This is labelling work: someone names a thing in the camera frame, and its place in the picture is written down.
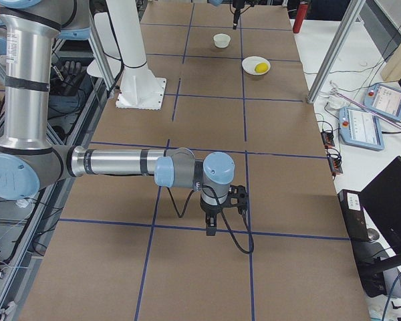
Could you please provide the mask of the yellow lemon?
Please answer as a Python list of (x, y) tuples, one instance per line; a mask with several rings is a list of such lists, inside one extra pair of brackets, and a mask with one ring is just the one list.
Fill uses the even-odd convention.
[(266, 64), (266, 63), (264, 63), (264, 62), (259, 63), (259, 64), (257, 64), (257, 65), (255, 66), (255, 72), (256, 72), (257, 74), (264, 74), (264, 73), (267, 72), (268, 70), (269, 70), (269, 65)]

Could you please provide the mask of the white bowl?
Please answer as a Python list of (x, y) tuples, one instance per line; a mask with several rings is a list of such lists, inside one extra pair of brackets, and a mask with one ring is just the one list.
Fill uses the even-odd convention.
[(229, 46), (231, 36), (226, 33), (218, 33), (213, 36), (213, 42), (215, 47), (219, 49), (225, 49)]

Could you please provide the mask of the white plate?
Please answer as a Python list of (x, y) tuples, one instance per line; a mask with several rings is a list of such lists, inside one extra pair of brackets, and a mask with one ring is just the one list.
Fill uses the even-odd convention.
[(270, 62), (268, 60), (266, 60), (265, 58), (262, 58), (262, 57), (259, 57), (259, 56), (250, 56), (250, 57), (245, 58), (242, 61), (242, 67), (243, 67), (243, 70), (245, 72), (247, 72), (248, 74), (251, 74), (251, 75), (254, 75), (254, 76), (261, 76), (261, 75), (266, 74), (269, 71), (268, 70), (264, 74), (257, 74), (255, 72), (255, 66), (257, 64), (259, 64), (259, 63), (262, 63), (262, 62), (268, 64), (269, 65), (269, 70), (271, 69)]

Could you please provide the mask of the red cylinder bottle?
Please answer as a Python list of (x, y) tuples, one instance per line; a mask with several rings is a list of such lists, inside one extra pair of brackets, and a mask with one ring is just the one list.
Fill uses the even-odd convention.
[(300, 32), (303, 20), (307, 15), (309, 3), (307, 1), (301, 1), (296, 11), (295, 21), (293, 24), (293, 33), (297, 34)]

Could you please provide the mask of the lower orange circuit board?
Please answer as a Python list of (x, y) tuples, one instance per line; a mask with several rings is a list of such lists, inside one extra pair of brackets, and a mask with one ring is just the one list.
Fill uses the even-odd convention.
[(327, 152), (327, 161), (329, 164), (332, 177), (336, 177), (343, 173), (342, 169), (342, 156), (340, 153)]

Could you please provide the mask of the orange circuit board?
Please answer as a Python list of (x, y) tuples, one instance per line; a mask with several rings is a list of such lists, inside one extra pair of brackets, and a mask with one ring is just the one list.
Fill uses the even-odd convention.
[(333, 148), (335, 146), (334, 135), (332, 131), (321, 131), (321, 139), (325, 149)]
[(327, 152), (327, 161), (329, 164), (332, 177), (336, 177), (343, 173), (342, 169), (342, 156), (340, 153)]

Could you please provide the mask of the upper orange circuit board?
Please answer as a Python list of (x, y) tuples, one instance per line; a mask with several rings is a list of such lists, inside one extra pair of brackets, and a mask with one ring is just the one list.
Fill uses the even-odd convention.
[(333, 148), (335, 146), (334, 135), (332, 131), (321, 131), (321, 139), (325, 149)]

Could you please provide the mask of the black box device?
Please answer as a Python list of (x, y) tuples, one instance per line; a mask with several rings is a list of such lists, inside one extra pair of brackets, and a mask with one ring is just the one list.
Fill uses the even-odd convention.
[(348, 235), (352, 241), (369, 241), (364, 208), (360, 202), (359, 193), (342, 189), (338, 193)]

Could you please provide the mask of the near teach pendant tablet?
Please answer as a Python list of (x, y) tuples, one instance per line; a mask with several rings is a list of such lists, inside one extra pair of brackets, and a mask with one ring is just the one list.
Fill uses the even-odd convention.
[(355, 108), (339, 111), (340, 136), (350, 146), (384, 150), (382, 129), (376, 116)]

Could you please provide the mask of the teach pendant tablet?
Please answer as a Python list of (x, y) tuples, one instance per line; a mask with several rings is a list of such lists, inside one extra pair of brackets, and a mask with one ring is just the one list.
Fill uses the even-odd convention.
[(375, 84), (368, 88), (364, 105), (391, 120), (401, 120), (401, 90), (385, 84)]
[(339, 111), (340, 136), (350, 146), (384, 150), (382, 129), (376, 116), (355, 108)]

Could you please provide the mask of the black laptop computer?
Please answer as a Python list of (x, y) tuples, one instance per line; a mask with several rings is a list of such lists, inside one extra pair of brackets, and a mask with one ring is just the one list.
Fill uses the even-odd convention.
[(401, 253), (401, 156), (365, 186), (359, 197), (390, 247)]

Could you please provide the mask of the far teach pendant tablet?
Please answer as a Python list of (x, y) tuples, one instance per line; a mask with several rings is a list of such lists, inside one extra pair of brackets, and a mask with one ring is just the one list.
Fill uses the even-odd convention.
[(401, 90), (385, 84), (375, 84), (368, 88), (364, 105), (391, 120), (401, 120)]

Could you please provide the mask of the aluminium frame post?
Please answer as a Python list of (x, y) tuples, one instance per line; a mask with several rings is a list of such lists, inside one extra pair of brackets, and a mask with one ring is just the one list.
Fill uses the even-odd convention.
[(317, 76), (313, 81), (309, 94), (307, 95), (307, 103), (313, 104), (319, 95), (322, 86), (325, 84), (326, 78), (330, 73), (332, 66), (334, 65), (337, 56), (345, 43), (347, 36), (350, 33), (350, 29), (356, 21), (362, 7), (366, 0), (352, 0), (350, 1), (348, 8), (339, 24), (336, 34), (331, 41), (329, 49), (323, 59), (323, 62), (319, 68)]

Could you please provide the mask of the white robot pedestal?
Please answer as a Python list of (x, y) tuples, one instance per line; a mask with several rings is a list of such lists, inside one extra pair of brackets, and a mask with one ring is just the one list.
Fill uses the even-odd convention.
[(135, 1), (107, 1), (107, 12), (94, 15), (101, 52), (113, 78), (122, 75), (118, 108), (159, 110), (166, 79), (154, 76), (148, 67)]

